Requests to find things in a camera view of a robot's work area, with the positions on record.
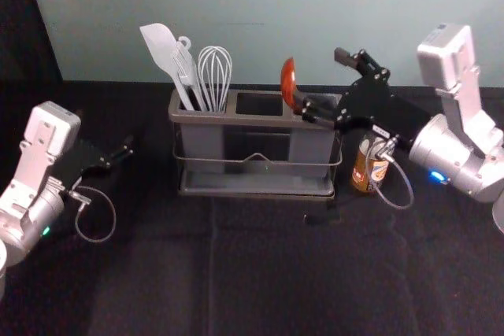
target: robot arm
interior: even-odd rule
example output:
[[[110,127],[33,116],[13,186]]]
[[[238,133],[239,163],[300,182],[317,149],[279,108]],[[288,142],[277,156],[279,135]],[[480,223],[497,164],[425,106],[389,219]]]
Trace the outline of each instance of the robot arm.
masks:
[[[80,119],[53,102],[36,106],[20,143],[21,156],[13,179],[0,197],[0,300],[6,268],[21,262],[61,214],[67,196],[91,200],[74,191],[90,169],[109,170],[133,153],[126,145],[106,156],[78,141]]]
[[[493,202],[494,220],[504,232],[504,149],[502,131],[481,109],[471,30],[442,24],[418,47],[423,80],[434,86],[445,114],[431,117],[423,109],[395,96],[388,69],[364,50],[350,56],[335,50],[335,60],[357,70],[353,83],[336,108],[317,103],[297,90],[292,58],[283,65],[282,95],[302,118],[346,132],[365,128],[388,140],[378,154],[398,147],[409,158],[482,202]]]

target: wire whisk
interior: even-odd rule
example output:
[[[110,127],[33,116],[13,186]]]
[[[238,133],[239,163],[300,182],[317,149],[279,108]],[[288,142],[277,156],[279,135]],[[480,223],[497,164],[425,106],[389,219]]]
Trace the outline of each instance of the wire whisk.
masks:
[[[198,55],[198,85],[211,112],[222,112],[228,96],[233,62],[220,46],[207,46]]]

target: coiled cable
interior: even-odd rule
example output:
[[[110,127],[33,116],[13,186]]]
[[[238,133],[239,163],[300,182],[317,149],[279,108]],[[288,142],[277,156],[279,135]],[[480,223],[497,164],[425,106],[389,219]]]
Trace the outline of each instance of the coiled cable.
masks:
[[[110,238],[112,238],[112,235],[113,235],[114,231],[116,230],[117,214],[116,214],[116,208],[113,205],[112,200],[110,200],[109,196],[107,196],[101,190],[96,189],[96,188],[94,188],[92,186],[78,186],[77,188],[84,189],[84,190],[90,190],[91,192],[95,192],[96,194],[100,194],[103,198],[105,198],[105,200],[109,204],[110,210],[112,211],[112,217],[113,217],[112,228],[110,229],[110,232],[105,237],[100,238],[100,239],[89,238],[88,236],[86,236],[80,230],[80,227],[79,227],[80,215],[83,213],[83,210],[84,210],[84,207],[85,207],[84,205],[81,205],[80,208],[79,208],[79,210],[77,211],[77,215],[76,215],[76,219],[75,219],[75,227],[76,227],[77,234],[82,239],[84,239],[86,242],[89,242],[89,243],[103,243],[103,242],[106,242],[107,240],[109,240]]]
[[[399,165],[399,163],[397,161],[395,161],[395,159],[393,157],[390,157],[390,159],[387,159],[387,161],[391,162],[396,168],[397,170],[399,171],[399,173],[401,174],[401,177],[402,179],[404,180],[404,183],[406,184],[407,188],[408,188],[408,194],[409,194],[409,202],[406,204],[406,205],[397,205],[395,204],[394,202],[390,201],[385,195],[384,193],[381,191],[381,189],[378,187],[378,183],[376,182],[376,180],[374,180],[372,178],[372,172],[369,168],[369,163],[370,163],[370,157],[371,157],[371,152],[374,150],[375,147],[377,147],[380,143],[382,144],[385,144],[386,142],[383,141],[383,140],[378,140],[376,142],[374,142],[371,147],[369,147],[368,149],[368,152],[367,154],[365,155],[365,173],[368,175],[369,177],[369,182],[371,183],[372,187],[375,189],[375,191],[379,194],[379,196],[381,197],[382,200],[384,200],[384,202],[391,206],[392,208],[394,209],[397,209],[397,210],[406,210],[408,208],[410,208],[411,206],[413,206],[413,203],[415,202],[415,195],[413,193],[413,188],[411,187],[411,182],[410,180],[408,179],[408,176],[406,175],[406,173],[404,172],[404,170],[401,168],[401,166]]]

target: utensil holder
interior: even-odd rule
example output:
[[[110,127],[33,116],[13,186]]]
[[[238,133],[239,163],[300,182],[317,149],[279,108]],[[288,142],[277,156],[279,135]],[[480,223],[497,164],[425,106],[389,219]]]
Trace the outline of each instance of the utensil holder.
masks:
[[[303,121],[280,92],[230,90],[225,111],[212,113],[183,109],[173,91],[169,119],[181,194],[334,197],[339,134]]]

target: black table surface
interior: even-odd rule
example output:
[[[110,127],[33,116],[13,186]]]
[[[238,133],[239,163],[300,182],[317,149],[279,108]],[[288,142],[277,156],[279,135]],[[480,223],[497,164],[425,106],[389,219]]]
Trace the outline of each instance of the black table surface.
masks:
[[[397,93],[440,110],[430,89]],[[170,85],[151,83],[2,86],[2,187],[29,112],[44,100],[80,114],[81,138],[103,150],[132,130],[143,133],[134,157],[91,181],[117,207],[113,238],[98,246],[79,239],[69,204],[29,257],[8,270],[0,334],[504,334],[504,235],[490,205],[432,183],[401,154],[414,207],[399,212],[356,195],[348,180],[359,132],[344,140],[338,224],[303,224],[305,213],[326,212],[321,203],[182,198],[170,94]],[[503,125],[504,89],[482,96]],[[385,191],[403,199],[398,175],[386,180]],[[109,225],[99,201],[83,218],[96,235]]]

